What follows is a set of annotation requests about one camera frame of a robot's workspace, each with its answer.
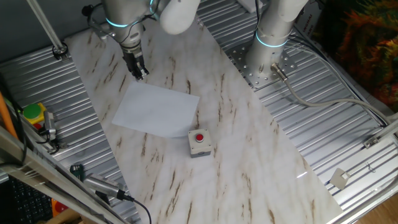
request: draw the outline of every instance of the yellow object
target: yellow object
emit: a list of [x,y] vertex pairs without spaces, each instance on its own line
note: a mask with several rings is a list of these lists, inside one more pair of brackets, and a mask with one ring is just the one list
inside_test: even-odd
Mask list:
[[40,114],[36,118],[33,118],[33,119],[29,119],[29,118],[25,117],[26,120],[28,120],[30,124],[35,124],[35,123],[44,121],[44,111],[46,110],[46,108],[44,107],[44,105],[42,103],[37,103],[37,104],[41,109]]

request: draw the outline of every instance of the gray cable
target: gray cable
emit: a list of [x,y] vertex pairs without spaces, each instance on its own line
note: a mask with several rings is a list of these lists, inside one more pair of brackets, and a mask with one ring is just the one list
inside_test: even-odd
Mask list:
[[343,98],[343,99],[337,99],[337,100],[330,100],[330,101],[326,101],[326,102],[321,102],[321,103],[310,103],[307,102],[303,99],[301,99],[296,92],[293,90],[292,86],[290,85],[288,80],[285,80],[284,83],[286,84],[287,88],[290,90],[290,92],[292,93],[292,95],[294,97],[296,97],[296,99],[298,100],[298,102],[300,102],[303,105],[306,106],[312,106],[312,107],[320,107],[320,106],[328,106],[328,105],[332,105],[334,103],[344,103],[344,102],[350,102],[350,103],[356,103],[362,106],[367,107],[368,109],[370,109],[371,111],[373,111],[375,114],[377,114],[381,119],[383,119],[388,125],[391,124],[391,122],[388,120],[388,118],[382,113],[380,112],[378,109],[376,109],[374,106],[370,105],[369,103],[365,103],[361,100],[356,100],[356,99],[350,99],[350,98]]

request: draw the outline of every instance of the white paper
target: white paper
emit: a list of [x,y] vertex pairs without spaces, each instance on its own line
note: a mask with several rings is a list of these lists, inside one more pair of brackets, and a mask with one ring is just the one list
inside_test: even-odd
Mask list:
[[187,136],[198,96],[131,82],[113,124],[165,138]]

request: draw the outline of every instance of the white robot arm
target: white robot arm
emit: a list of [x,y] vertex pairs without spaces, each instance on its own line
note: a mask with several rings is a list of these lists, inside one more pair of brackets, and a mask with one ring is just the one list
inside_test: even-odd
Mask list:
[[123,59],[137,80],[149,74],[144,65],[141,50],[142,21],[158,19],[169,34],[180,34],[187,30],[195,17],[200,0],[101,0],[109,29],[95,24],[91,13],[97,6],[85,6],[82,13],[96,31],[110,35],[123,51]]
[[[167,33],[180,34],[191,26],[200,3],[200,0],[101,1],[109,30],[103,30],[100,26],[92,27],[111,35],[115,41],[120,43],[124,54],[123,59],[137,80],[142,80],[149,74],[145,68],[141,51],[143,32],[141,22],[147,18],[157,19]],[[259,21],[254,43],[246,57],[246,64],[251,68],[256,68],[257,76],[270,74],[271,65],[279,63],[294,20],[307,1],[271,0],[271,5]]]

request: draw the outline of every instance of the small white block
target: small white block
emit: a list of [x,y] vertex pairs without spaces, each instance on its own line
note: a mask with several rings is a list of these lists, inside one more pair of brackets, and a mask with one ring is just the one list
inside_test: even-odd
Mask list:
[[188,132],[191,157],[207,156],[213,150],[210,133],[207,129],[197,129]]
[[347,181],[351,176],[344,170],[337,168],[329,183],[336,186],[338,189],[343,190],[346,187]]

